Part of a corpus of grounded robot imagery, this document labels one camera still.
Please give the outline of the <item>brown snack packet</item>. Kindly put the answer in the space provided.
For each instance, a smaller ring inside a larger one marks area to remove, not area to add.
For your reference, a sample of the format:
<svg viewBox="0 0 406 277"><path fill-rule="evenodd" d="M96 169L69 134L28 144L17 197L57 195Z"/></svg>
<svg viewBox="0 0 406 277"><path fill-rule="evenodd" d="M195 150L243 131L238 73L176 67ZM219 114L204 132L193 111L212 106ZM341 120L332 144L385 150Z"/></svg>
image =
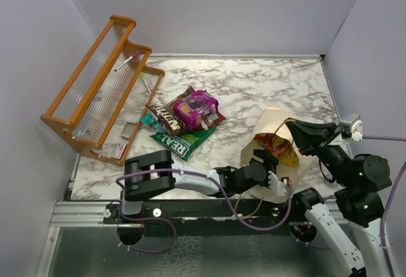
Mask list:
<svg viewBox="0 0 406 277"><path fill-rule="evenodd" d="M170 135L176 136L188 132L188 127L170 108L167 106L147 106L150 112L157 117L158 123Z"/></svg>

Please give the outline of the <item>green chips bag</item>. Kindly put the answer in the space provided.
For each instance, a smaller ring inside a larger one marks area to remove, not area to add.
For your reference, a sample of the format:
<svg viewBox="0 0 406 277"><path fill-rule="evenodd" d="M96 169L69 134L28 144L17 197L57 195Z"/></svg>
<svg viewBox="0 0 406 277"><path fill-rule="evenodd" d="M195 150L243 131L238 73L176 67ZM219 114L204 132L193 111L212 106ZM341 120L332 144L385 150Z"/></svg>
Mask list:
<svg viewBox="0 0 406 277"><path fill-rule="evenodd" d="M216 129L217 126L214 126L208 130L196 130L177 136L157 132L150 137L187 162L191 154L205 142Z"/></svg>

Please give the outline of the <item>grey metal box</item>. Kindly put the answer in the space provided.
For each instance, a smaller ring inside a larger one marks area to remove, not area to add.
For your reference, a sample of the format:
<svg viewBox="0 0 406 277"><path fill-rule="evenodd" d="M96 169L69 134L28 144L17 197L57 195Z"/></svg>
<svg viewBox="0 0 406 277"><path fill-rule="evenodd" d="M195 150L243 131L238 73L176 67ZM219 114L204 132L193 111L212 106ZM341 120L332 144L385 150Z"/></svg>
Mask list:
<svg viewBox="0 0 406 277"><path fill-rule="evenodd" d="M121 137L124 139L130 140L135 129L136 129L136 123L127 122L121 132Z"/></svg>

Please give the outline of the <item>green capped marker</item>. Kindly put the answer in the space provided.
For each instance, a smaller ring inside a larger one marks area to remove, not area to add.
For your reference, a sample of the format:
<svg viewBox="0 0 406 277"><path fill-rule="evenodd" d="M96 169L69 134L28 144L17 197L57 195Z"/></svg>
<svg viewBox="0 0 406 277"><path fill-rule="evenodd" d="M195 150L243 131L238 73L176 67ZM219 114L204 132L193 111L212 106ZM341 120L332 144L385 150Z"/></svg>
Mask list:
<svg viewBox="0 0 406 277"><path fill-rule="evenodd" d="M145 78L145 76L144 76L144 73L141 73L141 74L140 74L140 78L142 79L142 81L143 81L143 83L144 83L144 85L145 85L145 87L146 87L148 93L149 93L149 94L152 94L152 91L151 91L151 89L150 89L150 87L149 87L149 85L148 85L148 82L147 82L147 80L146 80L146 78Z"/></svg>

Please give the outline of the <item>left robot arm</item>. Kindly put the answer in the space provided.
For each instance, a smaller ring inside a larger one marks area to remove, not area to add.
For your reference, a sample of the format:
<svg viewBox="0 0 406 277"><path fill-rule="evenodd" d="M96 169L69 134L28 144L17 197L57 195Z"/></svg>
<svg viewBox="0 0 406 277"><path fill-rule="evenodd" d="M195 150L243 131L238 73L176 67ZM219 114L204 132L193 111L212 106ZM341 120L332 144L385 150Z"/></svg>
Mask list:
<svg viewBox="0 0 406 277"><path fill-rule="evenodd" d="M285 184L276 176L278 160L268 150L254 150L254 157L241 168L217 167L209 170L188 167L172 159L167 150L127 159L124 163L124 188L118 215L135 222L142 203L175 188L196 191L219 198L241 194L256 185L286 195Z"/></svg>

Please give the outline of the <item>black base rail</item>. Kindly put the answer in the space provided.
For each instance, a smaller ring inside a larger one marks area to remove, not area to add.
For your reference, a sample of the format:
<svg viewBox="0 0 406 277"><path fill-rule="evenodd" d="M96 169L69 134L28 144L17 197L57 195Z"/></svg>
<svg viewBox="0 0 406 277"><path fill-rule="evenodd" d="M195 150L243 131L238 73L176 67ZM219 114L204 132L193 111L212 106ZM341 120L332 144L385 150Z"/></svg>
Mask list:
<svg viewBox="0 0 406 277"><path fill-rule="evenodd" d="M263 234L254 228L275 226L287 212L288 204L260 202L258 199L231 200L237 205L237 213L249 226L244 226L233 214L225 199L184 199L184 200L148 200L143 202L141 212L127 220L120 216L119 205L113 203L105 208L110 216L103 219L107 226L117 226L132 233L140 231L150 237L169 237L173 230L166 222L147 221L154 209L161 210L161 216L175 227L178 236L233 236Z"/></svg>

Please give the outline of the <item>orange fruit candy bag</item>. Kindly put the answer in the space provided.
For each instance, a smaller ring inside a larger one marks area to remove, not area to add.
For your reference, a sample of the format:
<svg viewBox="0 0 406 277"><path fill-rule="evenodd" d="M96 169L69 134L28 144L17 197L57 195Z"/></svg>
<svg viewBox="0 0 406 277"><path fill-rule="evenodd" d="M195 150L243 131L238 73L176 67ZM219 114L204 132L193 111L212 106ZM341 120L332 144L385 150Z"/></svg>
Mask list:
<svg viewBox="0 0 406 277"><path fill-rule="evenodd" d="M281 155L286 151L293 149L289 140L279 137L276 134L257 134L254 139L259 141L267 150L270 150L273 156L280 160Z"/></svg>

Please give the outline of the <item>white paper bag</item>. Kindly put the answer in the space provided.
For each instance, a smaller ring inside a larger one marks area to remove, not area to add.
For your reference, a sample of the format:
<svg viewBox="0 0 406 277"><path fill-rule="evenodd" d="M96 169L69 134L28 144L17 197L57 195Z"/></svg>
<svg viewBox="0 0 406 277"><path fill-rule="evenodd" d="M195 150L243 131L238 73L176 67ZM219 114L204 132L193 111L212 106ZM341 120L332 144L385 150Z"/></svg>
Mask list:
<svg viewBox="0 0 406 277"><path fill-rule="evenodd" d="M248 144L240 152L241 166L248 165L252 159L264 161L254 154L255 150L264 150L266 154L277 159L278 165L273 172L275 176L271 177L271 187L257 184L249 190L252 196L264 202L276 204L286 202L287 192L282 187L283 178L289 178L291 191L295 192L315 161L314 157L300 154L294 144L287 123L297 120L299 117L294 113L277 106L269 106L259 117Z"/></svg>

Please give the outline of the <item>pink capped marker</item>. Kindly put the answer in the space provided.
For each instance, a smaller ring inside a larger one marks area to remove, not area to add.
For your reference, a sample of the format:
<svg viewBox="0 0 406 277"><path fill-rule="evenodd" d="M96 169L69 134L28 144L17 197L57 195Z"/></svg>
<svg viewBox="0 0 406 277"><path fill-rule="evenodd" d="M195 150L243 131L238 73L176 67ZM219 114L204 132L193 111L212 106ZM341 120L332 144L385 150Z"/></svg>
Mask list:
<svg viewBox="0 0 406 277"><path fill-rule="evenodd" d="M117 66L114 69L114 72L117 72L118 70L120 70L123 66L125 66L126 64L128 64L134 57L137 57L140 54L140 51L137 50L135 51L131 56L129 56L128 58L126 58L119 66Z"/></svg>

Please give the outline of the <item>purple candy bag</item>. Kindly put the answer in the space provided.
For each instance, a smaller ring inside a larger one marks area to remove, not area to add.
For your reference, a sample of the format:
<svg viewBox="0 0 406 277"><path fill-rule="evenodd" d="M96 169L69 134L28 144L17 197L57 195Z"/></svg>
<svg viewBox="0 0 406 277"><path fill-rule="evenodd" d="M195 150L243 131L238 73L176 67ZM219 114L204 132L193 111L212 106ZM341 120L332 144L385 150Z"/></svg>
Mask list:
<svg viewBox="0 0 406 277"><path fill-rule="evenodd" d="M177 101L174 113L186 124L189 130L198 128L200 123L210 114L218 112L218 100L206 90L196 90Z"/></svg>

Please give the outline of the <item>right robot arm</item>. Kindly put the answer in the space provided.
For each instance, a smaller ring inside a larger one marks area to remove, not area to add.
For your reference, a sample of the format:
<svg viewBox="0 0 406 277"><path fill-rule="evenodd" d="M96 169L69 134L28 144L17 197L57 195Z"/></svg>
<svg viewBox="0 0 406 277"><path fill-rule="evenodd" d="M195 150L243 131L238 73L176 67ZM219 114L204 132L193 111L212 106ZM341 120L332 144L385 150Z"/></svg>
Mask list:
<svg viewBox="0 0 406 277"><path fill-rule="evenodd" d="M339 124L312 124L288 118L285 125L300 154L316 156L341 185L336 204L353 231L358 246L331 217L323 198L311 188L294 194L292 215L309 220L329 244L348 276L399 276L400 272L386 234L386 216L391 201L383 203L379 191L394 190L388 161L380 156L359 154L350 157L341 143L360 141L363 122L354 115Z"/></svg>

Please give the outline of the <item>teal snack packet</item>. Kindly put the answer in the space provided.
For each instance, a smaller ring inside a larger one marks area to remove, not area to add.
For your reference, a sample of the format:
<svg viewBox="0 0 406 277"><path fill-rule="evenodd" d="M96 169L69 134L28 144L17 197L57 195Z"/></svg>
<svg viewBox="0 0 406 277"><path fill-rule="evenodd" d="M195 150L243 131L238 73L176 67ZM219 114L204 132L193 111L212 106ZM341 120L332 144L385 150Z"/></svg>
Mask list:
<svg viewBox="0 0 406 277"><path fill-rule="evenodd" d="M151 127L154 128L159 133L167 133L164 126L159 122L158 118L153 113L147 113L140 118L140 121Z"/></svg>

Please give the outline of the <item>yellow snack packet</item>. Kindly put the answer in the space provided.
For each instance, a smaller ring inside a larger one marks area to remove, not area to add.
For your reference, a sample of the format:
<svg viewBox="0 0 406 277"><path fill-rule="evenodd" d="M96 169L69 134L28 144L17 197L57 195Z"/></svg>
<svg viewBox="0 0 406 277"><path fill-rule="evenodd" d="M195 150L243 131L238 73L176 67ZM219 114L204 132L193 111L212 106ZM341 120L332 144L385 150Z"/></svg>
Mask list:
<svg viewBox="0 0 406 277"><path fill-rule="evenodd" d="M293 149L290 149L281 155L280 161L292 168L296 168L299 165L299 158Z"/></svg>

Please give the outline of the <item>orange wooden rack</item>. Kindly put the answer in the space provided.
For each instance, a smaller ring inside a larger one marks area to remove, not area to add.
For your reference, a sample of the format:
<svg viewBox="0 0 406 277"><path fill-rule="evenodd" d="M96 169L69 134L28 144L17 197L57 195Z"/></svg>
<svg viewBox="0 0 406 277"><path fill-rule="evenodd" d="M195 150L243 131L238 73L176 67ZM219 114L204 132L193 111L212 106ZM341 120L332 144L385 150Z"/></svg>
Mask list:
<svg viewBox="0 0 406 277"><path fill-rule="evenodd" d="M106 164L123 165L165 72L149 67L152 50L133 43L132 18L112 15L82 61L41 120L78 154ZM139 50L117 72L114 69ZM140 74L152 91L149 94ZM121 137L127 122L136 123L130 140ZM117 143L127 144L120 160L111 154Z"/></svg>

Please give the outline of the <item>red chips bag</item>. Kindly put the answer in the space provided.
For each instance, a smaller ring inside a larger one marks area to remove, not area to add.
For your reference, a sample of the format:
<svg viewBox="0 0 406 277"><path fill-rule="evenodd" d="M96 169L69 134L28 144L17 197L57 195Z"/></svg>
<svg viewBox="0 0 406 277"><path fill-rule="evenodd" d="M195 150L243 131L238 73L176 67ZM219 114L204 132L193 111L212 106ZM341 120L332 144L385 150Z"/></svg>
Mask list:
<svg viewBox="0 0 406 277"><path fill-rule="evenodd" d="M186 96L188 96L189 94L191 94L192 92L196 91L192 86L188 86L187 90L180 96L179 100L182 100L183 98L185 98ZM220 123L222 123L223 121L226 120L226 117L219 111L217 113L212 113L209 116L207 116L198 126L197 129L204 129L204 130L208 130Z"/></svg>

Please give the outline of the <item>red white small box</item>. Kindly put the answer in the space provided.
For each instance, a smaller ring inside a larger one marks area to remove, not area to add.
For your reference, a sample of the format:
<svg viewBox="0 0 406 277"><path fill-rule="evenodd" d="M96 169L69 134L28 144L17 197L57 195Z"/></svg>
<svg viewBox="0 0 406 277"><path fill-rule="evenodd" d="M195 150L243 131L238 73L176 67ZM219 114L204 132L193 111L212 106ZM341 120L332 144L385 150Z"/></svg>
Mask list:
<svg viewBox="0 0 406 277"><path fill-rule="evenodd" d="M122 158L126 148L127 148L127 144L125 144L125 143L117 143L115 148L114 148L113 153L111 154L111 157L120 160Z"/></svg>

